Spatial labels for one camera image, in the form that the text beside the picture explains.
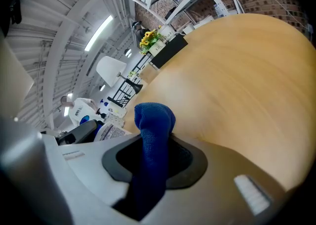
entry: ceiling beam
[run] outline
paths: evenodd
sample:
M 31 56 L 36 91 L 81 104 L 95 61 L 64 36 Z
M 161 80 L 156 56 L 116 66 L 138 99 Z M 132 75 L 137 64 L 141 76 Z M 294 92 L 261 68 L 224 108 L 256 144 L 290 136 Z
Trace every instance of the ceiling beam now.
M 71 20 L 79 22 L 80 19 L 93 7 L 97 1 L 98 0 L 78 0 L 68 12 L 67 17 Z M 76 25 L 73 22 L 65 19 L 59 27 L 48 53 L 48 59 L 46 63 L 47 67 L 45 68 L 43 84 L 43 105 L 46 124 L 52 130 L 54 129 L 54 119 L 52 114 L 54 83 L 56 80 L 58 64 L 63 51 L 65 50 L 67 41 L 74 32 L 75 28 Z

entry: brick wall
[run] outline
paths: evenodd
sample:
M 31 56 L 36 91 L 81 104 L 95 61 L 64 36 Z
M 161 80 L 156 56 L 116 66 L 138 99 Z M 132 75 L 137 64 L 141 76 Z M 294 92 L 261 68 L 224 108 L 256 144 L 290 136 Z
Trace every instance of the brick wall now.
M 228 10 L 235 9 L 233 0 L 222 1 Z M 303 34 L 307 34 L 305 27 L 308 23 L 308 20 L 297 0 L 277 0 L 289 11 L 290 14 L 282 6 L 280 6 L 276 0 L 239 1 L 245 13 L 258 13 L 278 18 L 294 26 Z M 208 15 L 216 16 L 216 12 L 213 7 L 214 4 L 215 2 L 213 0 L 199 0 L 193 6 L 191 6 L 188 11 L 193 16 L 193 18 L 199 22 Z M 171 0 L 159 0 L 157 2 L 157 13 L 164 17 L 174 6 L 175 5 Z M 156 5 L 154 4 L 151 9 L 156 11 Z M 136 18 L 143 21 L 143 25 L 149 29 L 156 28 L 160 24 L 153 15 L 137 4 L 135 5 L 135 12 Z M 188 17 L 182 14 L 179 18 L 173 20 L 171 24 L 177 29 L 188 21 Z

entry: black metal railing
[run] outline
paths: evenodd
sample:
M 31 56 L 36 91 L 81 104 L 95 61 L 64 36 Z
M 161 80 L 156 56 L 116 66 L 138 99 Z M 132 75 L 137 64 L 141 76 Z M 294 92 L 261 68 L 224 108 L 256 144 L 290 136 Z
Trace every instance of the black metal railing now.
M 136 66 L 131 70 L 135 71 L 137 74 L 144 68 L 145 64 L 147 62 L 151 62 L 152 55 L 148 52 L 145 54 L 141 60 L 136 64 Z M 131 80 L 135 84 L 139 84 L 141 79 L 136 75 L 133 80 Z M 135 91 L 134 89 L 124 81 L 115 95 L 113 96 L 112 100 L 115 101 L 116 104 L 120 104 L 122 108 L 125 108 L 128 104 L 128 102 L 134 97 Z

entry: corrugated ceiling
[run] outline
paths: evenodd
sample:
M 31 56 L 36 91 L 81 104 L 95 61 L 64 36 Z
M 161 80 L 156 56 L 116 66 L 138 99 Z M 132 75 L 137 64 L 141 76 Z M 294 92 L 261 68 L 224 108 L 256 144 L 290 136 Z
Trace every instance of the corrugated ceiling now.
M 22 23 L 10 26 L 7 41 L 26 71 L 34 79 L 34 85 L 27 95 L 18 114 L 22 121 L 41 129 L 46 127 L 43 111 L 43 79 L 48 53 L 56 33 L 67 19 L 66 15 L 78 0 L 21 0 Z M 53 91 L 53 117 L 61 111 L 60 97 L 73 92 L 79 73 L 87 60 L 85 46 L 97 28 L 109 16 L 117 17 L 112 0 L 98 0 L 79 22 L 61 55 Z M 109 44 L 116 47 L 132 44 L 130 29 L 118 26 L 111 33 Z M 101 49 L 115 58 L 120 58 L 124 48 L 113 50 L 108 44 Z M 94 75 L 84 76 L 79 96 L 83 96 L 91 85 Z

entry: white bottle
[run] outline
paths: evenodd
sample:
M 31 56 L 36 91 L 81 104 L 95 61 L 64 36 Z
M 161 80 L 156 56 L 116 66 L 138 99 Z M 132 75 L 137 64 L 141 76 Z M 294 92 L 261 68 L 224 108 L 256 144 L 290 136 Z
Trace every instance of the white bottle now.
M 218 17 L 224 17 L 222 10 L 217 6 L 217 4 L 214 5 L 214 8 Z

